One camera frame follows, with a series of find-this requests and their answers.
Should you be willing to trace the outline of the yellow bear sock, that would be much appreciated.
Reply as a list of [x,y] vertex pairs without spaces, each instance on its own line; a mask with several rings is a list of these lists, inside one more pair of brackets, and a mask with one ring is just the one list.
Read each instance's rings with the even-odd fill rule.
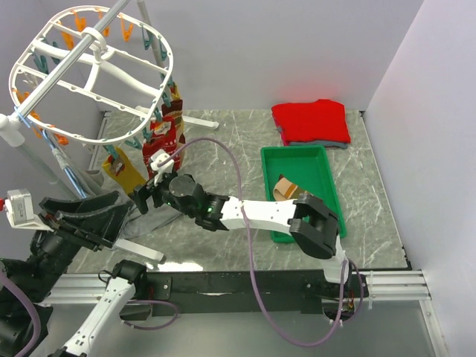
[[114,147],[114,154],[107,155],[102,168],[113,181],[119,184],[126,195],[133,194],[137,186],[143,186],[146,183],[146,179],[119,147]]

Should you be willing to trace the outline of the red snowflake christmas sock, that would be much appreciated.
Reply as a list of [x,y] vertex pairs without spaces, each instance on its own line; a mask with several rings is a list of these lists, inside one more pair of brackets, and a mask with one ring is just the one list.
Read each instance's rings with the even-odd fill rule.
[[149,129],[152,136],[144,142],[142,156],[148,176],[151,179],[155,173],[149,166],[149,160],[160,149],[163,149],[169,155],[173,154],[177,150],[177,135],[175,120],[169,115],[164,116],[162,122],[151,122]]

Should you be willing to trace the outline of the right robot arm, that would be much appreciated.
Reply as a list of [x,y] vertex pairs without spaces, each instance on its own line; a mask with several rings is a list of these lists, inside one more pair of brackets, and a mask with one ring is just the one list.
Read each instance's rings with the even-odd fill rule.
[[288,234],[303,253],[320,261],[330,294],[342,297],[353,287],[338,215],[310,193],[280,202],[241,201],[205,191],[190,175],[165,173],[134,188],[132,199],[142,214],[151,199],[156,208],[170,206],[208,231],[252,228]]

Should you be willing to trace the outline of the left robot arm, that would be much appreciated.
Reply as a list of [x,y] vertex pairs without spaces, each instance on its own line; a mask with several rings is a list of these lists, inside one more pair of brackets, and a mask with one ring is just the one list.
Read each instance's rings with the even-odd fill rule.
[[82,248],[99,251],[118,240],[132,204],[117,191],[74,201],[45,198],[33,212],[27,191],[12,190],[1,208],[13,228],[34,232],[26,260],[1,259],[1,355],[30,356],[48,336],[54,305],[94,308],[55,356],[92,356],[102,334],[127,322],[124,308],[149,296],[147,269],[119,262],[98,286],[66,274]]

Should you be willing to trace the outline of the striped brown orange sock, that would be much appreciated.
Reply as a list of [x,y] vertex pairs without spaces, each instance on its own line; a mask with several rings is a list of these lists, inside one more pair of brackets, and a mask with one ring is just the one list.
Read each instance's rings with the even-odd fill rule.
[[284,175],[280,174],[276,185],[273,188],[273,197],[277,202],[290,199],[298,199],[301,194],[308,193],[302,187],[288,180]]

